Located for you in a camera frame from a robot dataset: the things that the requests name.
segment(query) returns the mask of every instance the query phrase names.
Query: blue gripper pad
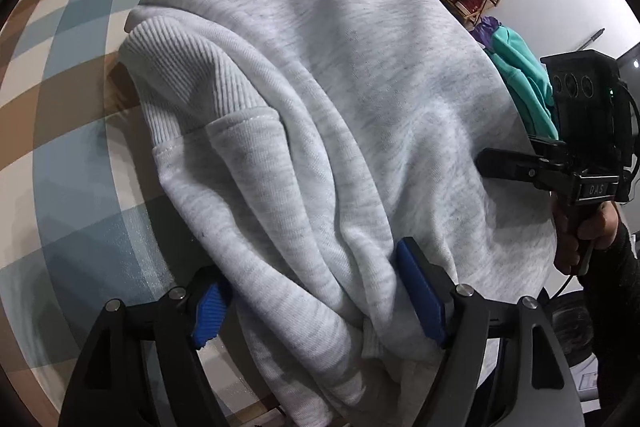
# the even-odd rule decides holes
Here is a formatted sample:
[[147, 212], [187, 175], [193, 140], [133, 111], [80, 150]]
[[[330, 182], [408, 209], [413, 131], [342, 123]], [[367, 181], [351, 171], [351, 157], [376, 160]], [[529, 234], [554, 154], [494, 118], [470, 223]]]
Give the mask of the blue gripper pad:
[[225, 313], [226, 303], [220, 295], [218, 283], [212, 284], [196, 308], [196, 325], [191, 333], [196, 349], [218, 336]]
[[422, 331], [442, 346], [449, 336], [446, 330], [445, 305], [438, 297], [436, 289], [426, 279], [426, 274], [420, 269], [412, 250], [416, 255], [424, 256], [412, 238], [405, 237], [398, 241], [396, 246], [398, 275], [409, 293]]

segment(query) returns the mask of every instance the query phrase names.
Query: person's arm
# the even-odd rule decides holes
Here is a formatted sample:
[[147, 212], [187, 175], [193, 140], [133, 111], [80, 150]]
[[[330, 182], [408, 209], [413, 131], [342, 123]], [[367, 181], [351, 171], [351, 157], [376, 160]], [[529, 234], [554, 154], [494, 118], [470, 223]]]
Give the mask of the person's arm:
[[[577, 241], [566, 235], [556, 216], [556, 267], [568, 273], [577, 264]], [[595, 239], [589, 271], [578, 278], [593, 322], [593, 352], [598, 358], [598, 395], [603, 409], [613, 409], [640, 373], [640, 265], [629, 234], [612, 203], [578, 229], [580, 239]]]

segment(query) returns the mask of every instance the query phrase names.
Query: human hand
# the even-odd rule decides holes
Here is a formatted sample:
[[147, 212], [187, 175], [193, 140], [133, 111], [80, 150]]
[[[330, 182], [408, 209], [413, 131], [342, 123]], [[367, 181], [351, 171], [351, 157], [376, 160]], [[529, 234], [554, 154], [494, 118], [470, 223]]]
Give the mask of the human hand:
[[566, 232], [568, 220], [555, 195], [552, 212], [558, 236], [554, 265], [565, 275], [571, 273], [572, 266], [577, 266], [580, 263], [578, 239], [595, 239], [593, 248], [604, 250], [611, 246], [618, 233], [618, 211], [612, 201], [605, 201], [594, 216], [580, 223], [577, 232], [578, 238]]

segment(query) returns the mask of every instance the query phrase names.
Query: purple cloth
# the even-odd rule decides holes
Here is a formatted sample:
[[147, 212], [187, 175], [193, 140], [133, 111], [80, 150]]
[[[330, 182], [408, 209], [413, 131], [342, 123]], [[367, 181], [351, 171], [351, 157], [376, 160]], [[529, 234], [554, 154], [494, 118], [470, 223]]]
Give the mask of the purple cloth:
[[469, 33], [478, 42], [480, 42], [485, 48], [493, 51], [492, 40], [495, 31], [500, 27], [500, 22], [495, 17], [482, 16], [480, 22]]

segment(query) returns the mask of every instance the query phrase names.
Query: person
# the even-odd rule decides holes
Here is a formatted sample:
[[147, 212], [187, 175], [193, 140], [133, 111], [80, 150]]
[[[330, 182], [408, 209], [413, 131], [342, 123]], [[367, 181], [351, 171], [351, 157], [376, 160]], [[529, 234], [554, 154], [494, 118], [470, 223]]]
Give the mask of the person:
[[640, 266], [628, 230], [611, 201], [580, 224], [577, 238], [567, 233], [557, 201], [553, 215], [558, 236], [554, 264], [562, 273], [568, 275], [580, 260], [578, 239], [595, 240], [590, 269], [578, 277], [593, 322], [601, 407], [585, 415], [586, 426], [640, 425]]

